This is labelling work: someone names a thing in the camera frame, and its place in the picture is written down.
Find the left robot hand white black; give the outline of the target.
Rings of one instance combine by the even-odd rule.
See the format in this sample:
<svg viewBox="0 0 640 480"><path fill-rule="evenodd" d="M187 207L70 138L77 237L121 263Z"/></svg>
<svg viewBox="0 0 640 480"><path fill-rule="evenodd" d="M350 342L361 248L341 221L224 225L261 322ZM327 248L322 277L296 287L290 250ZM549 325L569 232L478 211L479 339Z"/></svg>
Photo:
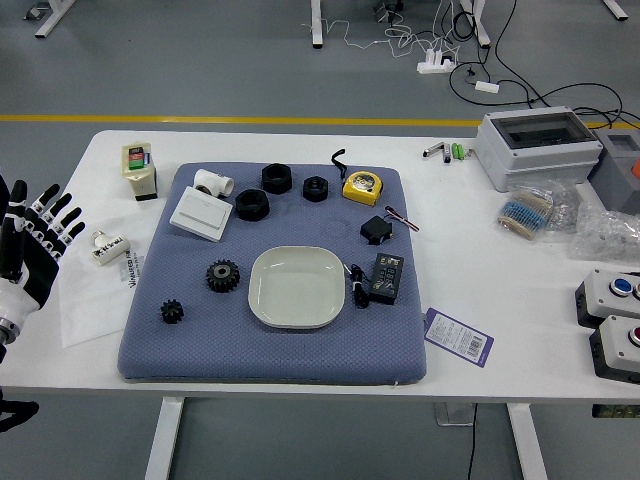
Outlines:
<svg viewBox="0 0 640 480"><path fill-rule="evenodd" d="M45 305L61 257L85 228L81 208L63 211L72 195L59 190L53 184L30 203L25 181L1 184L1 327L13 334Z"/></svg>

